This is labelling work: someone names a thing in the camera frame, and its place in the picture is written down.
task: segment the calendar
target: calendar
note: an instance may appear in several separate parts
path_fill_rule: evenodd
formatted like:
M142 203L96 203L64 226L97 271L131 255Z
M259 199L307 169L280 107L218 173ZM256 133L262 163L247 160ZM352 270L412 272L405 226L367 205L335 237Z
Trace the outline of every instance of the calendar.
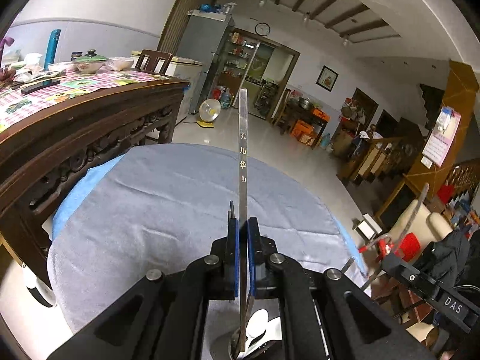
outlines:
M451 112L452 115L447 128L445 128L444 131L434 128L422 152L425 157L433 161L439 167L442 166L445 157L447 157L448 150L452 145L460 123L461 115L453 110Z

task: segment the framed picture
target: framed picture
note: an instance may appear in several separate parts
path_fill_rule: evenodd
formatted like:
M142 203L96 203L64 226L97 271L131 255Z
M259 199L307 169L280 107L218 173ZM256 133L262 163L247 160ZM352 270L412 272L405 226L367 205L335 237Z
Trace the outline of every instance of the framed picture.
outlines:
M320 85L321 87L327 89L329 92L332 92L332 88L335 85L335 81L337 81L337 77L337 73L323 65L320 76L318 76L317 79L317 85Z

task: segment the gray towel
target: gray towel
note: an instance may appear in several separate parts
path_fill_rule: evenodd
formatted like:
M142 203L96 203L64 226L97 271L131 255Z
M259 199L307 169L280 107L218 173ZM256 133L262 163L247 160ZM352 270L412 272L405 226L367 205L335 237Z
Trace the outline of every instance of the gray towel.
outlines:
M106 174L49 252L50 281L73 332L149 269L183 270L226 236L229 201L238 201L237 157L202 145L140 146ZM319 272L343 266L350 257L345 240L317 196L253 158L248 178L248 215L258 218L261 235L273 238L280 253ZM357 285L365 281L356 265L348 274ZM203 358L238 323L237 302L212 302Z

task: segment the refrigerator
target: refrigerator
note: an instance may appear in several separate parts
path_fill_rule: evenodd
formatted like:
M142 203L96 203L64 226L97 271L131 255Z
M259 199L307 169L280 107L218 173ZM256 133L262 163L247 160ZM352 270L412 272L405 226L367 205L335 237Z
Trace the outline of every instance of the refrigerator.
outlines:
M177 56L193 59L202 64L197 85L192 94L189 113L207 98L217 73L220 56L235 22L231 15L193 11L178 45Z

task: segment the bowl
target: bowl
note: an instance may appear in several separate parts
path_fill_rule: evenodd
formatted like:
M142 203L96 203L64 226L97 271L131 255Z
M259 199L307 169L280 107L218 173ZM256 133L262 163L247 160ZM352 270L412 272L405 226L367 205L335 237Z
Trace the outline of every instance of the bowl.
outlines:
M13 62L10 64L10 68L15 69L17 71L18 69L23 68L26 64L27 62L25 61Z
M311 110L314 107L314 105L304 97L298 98L298 105L307 111Z
M134 65L134 59L125 56L116 56L109 58L105 63L105 67L111 71L123 71L124 69L131 68Z
M105 64L105 61L74 61L73 63L80 73L94 74Z
M49 64L49 71L66 71L67 73L71 73L76 70L77 67L72 61Z

